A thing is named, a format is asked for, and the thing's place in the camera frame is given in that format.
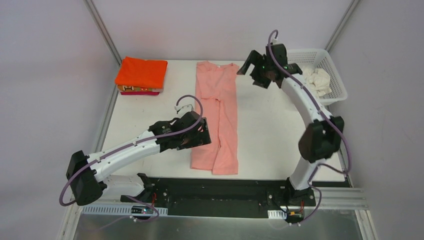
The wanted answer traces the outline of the pink t-shirt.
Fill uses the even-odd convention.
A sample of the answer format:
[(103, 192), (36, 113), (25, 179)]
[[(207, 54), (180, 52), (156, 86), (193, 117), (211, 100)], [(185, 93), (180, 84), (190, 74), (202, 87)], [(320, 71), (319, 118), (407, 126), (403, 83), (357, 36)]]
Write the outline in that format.
[(211, 143), (191, 151), (190, 167), (213, 175), (237, 175), (238, 105), (236, 78), (239, 66), (196, 64), (195, 97), (203, 107)]

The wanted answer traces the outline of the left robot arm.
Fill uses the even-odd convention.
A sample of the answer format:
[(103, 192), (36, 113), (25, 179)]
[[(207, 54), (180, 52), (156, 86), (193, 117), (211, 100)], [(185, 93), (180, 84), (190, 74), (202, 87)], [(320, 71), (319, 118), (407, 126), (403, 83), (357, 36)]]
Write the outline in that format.
[(74, 202), (85, 206), (106, 196), (119, 196), (122, 202), (150, 200), (153, 185), (146, 174), (126, 176), (115, 172), (166, 150), (179, 151), (210, 143), (206, 117), (188, 111), (172, 120), (157, 121), (132, 140), (108, 150), (88, 155), (81, 150), (75, 152), (66, 172)]

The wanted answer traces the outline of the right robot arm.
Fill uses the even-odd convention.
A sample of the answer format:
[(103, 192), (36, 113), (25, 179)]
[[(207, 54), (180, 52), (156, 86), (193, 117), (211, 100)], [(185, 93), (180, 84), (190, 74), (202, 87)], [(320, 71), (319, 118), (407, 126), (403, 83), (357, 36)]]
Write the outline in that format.
[(265, 54), (252, 50), (237, 74), (245, 75), (253, 66), (249, 74), (253, 84), (267, 89), (276, 83), (302, 117), (305, 131), (298, 142), (300, 160), (285, 188), (289, 196), (297, 197), (308, 193), (319, 167), (340, 149), (344, 120), (319, 103), (308, 89), (301, 67), (288, 62), (287, 49), (282, 43), (271, 43), (265, 49)]

